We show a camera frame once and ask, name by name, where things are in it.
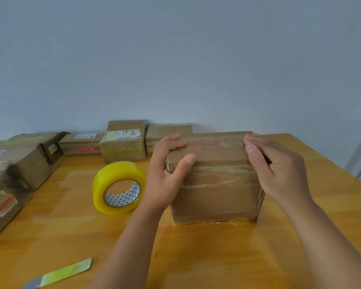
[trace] left hand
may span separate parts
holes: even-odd
[[[166,158],[170,150],[185,145],[185,141],[179,140],[179,134],[167,135],[156,144],[147,172],[146,189],[140,207],[162,214],[173,202],[184,176],[195,163],[195,155],[189,154],[183,157],[173,173],[166,170]]]

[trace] yellow tape roll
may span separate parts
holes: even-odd
[[[133,186],[122,194],[111,194],[108,189],[118,181],[130,179]],[[142,198],[146,177],[139,167],[129,161],[119,161],[103,167],[92,182],[93,203],[101,212],[120,215],[136,207]]]

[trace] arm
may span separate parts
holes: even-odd
[[[291,220],[318,288],[361,288],[361,255],[313,201],[302,156],[256,133],[244,143],[262,188]]]
[[[179,141],[177,134],[164,137],[156,145],[142,201],[103,268],[91,282],[90,289],[145,287],[160,217],[172,203],[184,176],[195,163],[195,155],[183,158],[173,174],[165,169],[165,160],[170,150],[185,144],[186,142]]]

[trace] white wall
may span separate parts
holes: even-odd
[[[361,139],[361,0],[0,0],[0,139],[110,119]]]

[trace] table surface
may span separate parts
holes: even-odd
[[[315,201],[361,253],[361,181],[290,134],[268,135],[303,155]],[[0,234],[0,288],[93,257],[90,270],[48,288],[85,288],[131,213],[108,216],[92,202],[101,156],[63,157],[60,167]],[[137,163],[146,172],[149,161]],[[265,197],[258,223],[175,227],[163,214],[147,288],[314,288],[305,254],[278,205]]]

